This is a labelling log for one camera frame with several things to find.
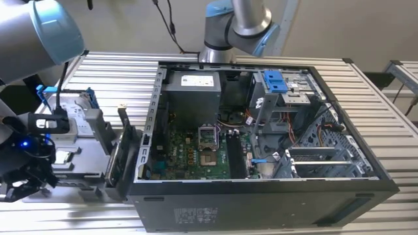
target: gray robot arm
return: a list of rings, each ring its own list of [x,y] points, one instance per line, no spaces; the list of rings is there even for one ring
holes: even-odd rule
[[[27,4],[0,0],[0,35],[0,85],[63,64],[84,51],[79,28],[55,0]],[[46,183],[55,186],[55,147],[47,139],[30,131],[0,100],[0,202],[27,197]],[[23,180],[20,186],[12,185]]]
[[[201,62],[234,63],[234,47],[257,57],[273,49],[279,25],[262,0],[214,1],[207,5],[206,17]]]

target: aluminum rail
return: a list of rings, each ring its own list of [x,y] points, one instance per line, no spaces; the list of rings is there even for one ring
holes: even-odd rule
[[[132,124],[143,128],[158,61],[197,61],[195,55],[158,55],[91,52],[72,63],[67,89],[91,87],[104,119],[122,127],[116,106],[126,103]],[[314,66],[330,86],[374,154],[397,182],[401,192],[343,228],[295,231],[229,231],[189,234],[418,234],[418,130],[380,92],[356,64],[342,59],[254,58],[238,56],[238,63]],[[28,231],[74,234],[146,230],[134,207],[123,204],[0,204],[0,232]]]
[[[418,95],[418,61],[392,60],[384,72],[390,72]]]

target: metal grating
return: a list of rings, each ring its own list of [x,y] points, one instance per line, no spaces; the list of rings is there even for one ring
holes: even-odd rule
[[[126,103],[128,115],[143,128],[157,64],[166,61],[195,61],[195,55],[157,55],[91,52],[72,63],[66,88],[96,91],[106,120],[120,126],[116,106]],[[238,57],[238,63],[315,66],[337,95],[382,165],[401,187],[401,192],[365,213],[342,229],[298,231],[237,231],[205,234],[418,234],[418,130],[378,91],[357,66],[341,59]],[[35,231],[42,234],[95,232],[145,233],[135,209],[123,204],[2,204],[0,232]]]

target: white label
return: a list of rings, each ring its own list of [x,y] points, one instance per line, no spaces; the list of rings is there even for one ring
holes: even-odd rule
[[[214,76],[185,75],[185,76],[182,76],[182,86],[213,87],[214,86]]]
[[[295,83],[287,83],[289,87],[298,87],[298,85]]]
[[[71,103],[63,103],[62,107],[67,110],[68,117],[76,120],[79,135],[94,136],[92,129],[88,122],[86,121],[83,108],[78,104]]]
[[[254,120],[254,118],[253,118],[253,117],[249,117],[249,118],[247,118],[247,121],[246,121],[247,125],[251,125],[253,120]]]

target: connector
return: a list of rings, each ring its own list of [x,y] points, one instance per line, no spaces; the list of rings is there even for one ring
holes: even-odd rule
[[[67,113],[67,110],[63,109],[60,106],[58,106],[54,110],[54,115],[60,115],[63,116],[64,118],[68,118],[68,113]]]
[[[323,130],[330,130],[331,132],[342,132],[345,130],[345,126],[339,125],[334,122],[326,121],[322,123],[322,129]]]

